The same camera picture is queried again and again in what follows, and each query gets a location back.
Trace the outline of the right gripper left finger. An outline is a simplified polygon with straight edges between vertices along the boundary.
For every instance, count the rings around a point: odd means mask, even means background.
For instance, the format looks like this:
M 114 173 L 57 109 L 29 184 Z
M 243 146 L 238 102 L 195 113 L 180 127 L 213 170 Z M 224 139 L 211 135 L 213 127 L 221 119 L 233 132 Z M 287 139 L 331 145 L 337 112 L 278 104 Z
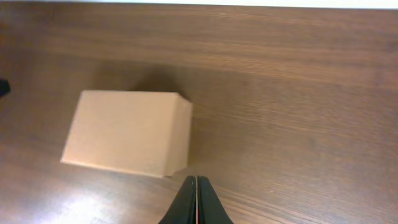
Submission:
M 196 224 L 196 178 L 187 176 L 159 224 Z

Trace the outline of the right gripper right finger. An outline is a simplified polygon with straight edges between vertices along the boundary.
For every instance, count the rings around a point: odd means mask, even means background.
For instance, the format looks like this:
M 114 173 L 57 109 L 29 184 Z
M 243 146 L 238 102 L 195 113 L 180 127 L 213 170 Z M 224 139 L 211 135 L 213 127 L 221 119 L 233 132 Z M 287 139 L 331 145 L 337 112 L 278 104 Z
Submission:
M 233 224 L 210 180 L 197 177 L 198 224 Z

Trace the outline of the brown cardboard box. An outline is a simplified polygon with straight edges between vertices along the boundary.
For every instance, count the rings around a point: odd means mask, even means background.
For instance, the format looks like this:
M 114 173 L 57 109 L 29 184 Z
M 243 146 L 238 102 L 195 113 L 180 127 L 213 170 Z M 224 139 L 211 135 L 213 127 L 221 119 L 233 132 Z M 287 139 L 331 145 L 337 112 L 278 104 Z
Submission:
M 60 161 L 171 176 L 188 166 L 192 112 L 177 92 L 83 90 Z

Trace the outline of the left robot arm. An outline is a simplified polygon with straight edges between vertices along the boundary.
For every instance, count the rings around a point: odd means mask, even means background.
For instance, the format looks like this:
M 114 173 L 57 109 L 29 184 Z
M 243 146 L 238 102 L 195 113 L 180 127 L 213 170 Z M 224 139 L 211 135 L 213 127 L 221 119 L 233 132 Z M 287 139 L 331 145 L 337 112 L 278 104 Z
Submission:
M 4 97 L 10 93 L 11 87 L 8 80 L 0 79 L 0 97 Z

